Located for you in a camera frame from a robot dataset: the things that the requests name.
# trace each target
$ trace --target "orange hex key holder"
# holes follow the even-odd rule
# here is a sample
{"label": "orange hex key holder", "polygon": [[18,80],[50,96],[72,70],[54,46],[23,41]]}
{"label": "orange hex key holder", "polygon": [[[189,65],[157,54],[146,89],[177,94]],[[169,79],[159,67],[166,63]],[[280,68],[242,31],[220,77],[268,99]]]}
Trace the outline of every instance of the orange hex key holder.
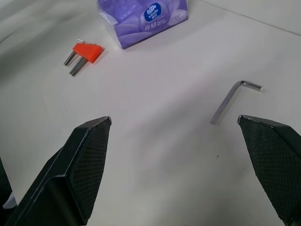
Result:
{"label": "orange hex key holder", "polygon": [[70,62],[72,60],[72,58],[75,57],[76,54],[80,55],[81,58],[76,63],[76,65],[72,68],[72,70],[69,72],[69,74],[71,74],[72,76],[75,76],[88,61],[91,63],[94,63],[94,61],[102,53],[102,50],[103,50],[103,48],[96,44],[77,43],[73,47],[73,52],[71,53],[71,55],[68,57],[68,59],[66,61]]}

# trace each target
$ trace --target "tissue pack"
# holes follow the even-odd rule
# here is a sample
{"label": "tissue pack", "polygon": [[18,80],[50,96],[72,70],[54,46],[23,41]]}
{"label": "tissue pack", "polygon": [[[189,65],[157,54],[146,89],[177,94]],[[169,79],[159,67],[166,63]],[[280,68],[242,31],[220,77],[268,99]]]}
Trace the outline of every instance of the tissue pack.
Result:
{"label": "tissue pack", "polygon": [[122,48],[188,18],[186,0],[98,0],[98,5]]}

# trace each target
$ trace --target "hex key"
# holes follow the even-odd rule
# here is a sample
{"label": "hex key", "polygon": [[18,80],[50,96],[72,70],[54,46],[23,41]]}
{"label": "hex key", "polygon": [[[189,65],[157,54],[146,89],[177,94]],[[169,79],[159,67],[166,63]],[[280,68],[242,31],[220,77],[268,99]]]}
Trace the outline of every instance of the hex key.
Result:
{"label": "hex key", "polygon": [[215,112],[214,116],[212,117],[212,119],[210,120],[210,123],[213,125],[216,125],[217,121],[219,120],[221,114],[224,112],[224,110],[226,109],[228,103],[230,102],[230,100],[232,99],[232,97],[234,96],[236,90],[239,87],[247,87],[249,89],[253,89],[256,91],[261,91],[262,86],[259,85],[255,85],[253,83],[247,82],[247,81],[238,81],[234,84],[234,86],[232,87],[232,89],[230,90],[230,92],[227,94],[226,98],[224,99],[224,101],[222,102],[221,106],[217,109],[217,111]]}

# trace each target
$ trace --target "silver allen key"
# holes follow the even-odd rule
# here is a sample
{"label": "silver allen key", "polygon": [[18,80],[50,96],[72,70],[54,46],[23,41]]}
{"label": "silver allen key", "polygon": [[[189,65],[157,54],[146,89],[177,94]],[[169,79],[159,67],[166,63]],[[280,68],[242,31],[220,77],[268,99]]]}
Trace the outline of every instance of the silver allen key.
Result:
{"label": "silver allen key", "polygon": [[80,58],[80,60],[77,62],[77,64],[72,68],[72,70],[69,72],[70,75],[73,77],[83,68],[83,66],[88,62],[86,58],[83,56]]}
{"label": "silver allen key", "polygon": [[[80,43],[85,43],[83,40],[81,39],[78,39],[78,41]],[[68,66],[68,64],[71,62],[71,60],[76,56],[76,52],[75,51],[72,51],[72,53],[68,56],[68,58],[66,59],[66,61],[64,62],[64,65],[65,66]]]}

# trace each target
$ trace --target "allen key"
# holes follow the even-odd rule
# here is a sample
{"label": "allen key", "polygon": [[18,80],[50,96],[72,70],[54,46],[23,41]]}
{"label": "allen key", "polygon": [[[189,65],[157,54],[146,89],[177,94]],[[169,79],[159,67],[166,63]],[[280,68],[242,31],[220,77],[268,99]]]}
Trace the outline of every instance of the allen key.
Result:
{"label": "allen key", "polygon": [[74,77],[87,62],[94,63],[101,55],[103,48],[96,44],[77,43],[73,47],[73,51],[81,56],[80,60],[69,72]]}
{"label": "allen key", "polygon": [[[78,39],[79,42],[81,43],[85,43],[83,40],[81,39]],[[64,65],[65,66],[68,66],[68,64],[71,62],[71,60],[76,56],[76,52],[75,51],[72,51],[72,53],[68,56],[68,58],[66,59],[66,61],[64,62]]]}
{"label": "allen key", "polygon": [[213,124],[213,125],[217,124],[217,121],[219,120],[220,116],[222,115],[222,113],[226,109],[228,103],[230,102],[230,100],[232,99],[232,97],[234,96],[234,94],[236,93],[237,89],[239,87],[241,87],[241,86],[242,87],[247,87],[249,89],[253,89],[253,90],[259,91],[259,92],[262,90],[262,86],[255,85],[255,84],[247,82],[247,81],[238,81],[238,82],[236,82],[234,84],[234,86],[232,87],[232,89],[230,90],[230,92],[227,94],[226,98],[224,99],[224,101],[222,102],[222,104],[220,105],[220,107],[215,112],[215,114],[212,117],[212,119],[210,120],[211,124]]}

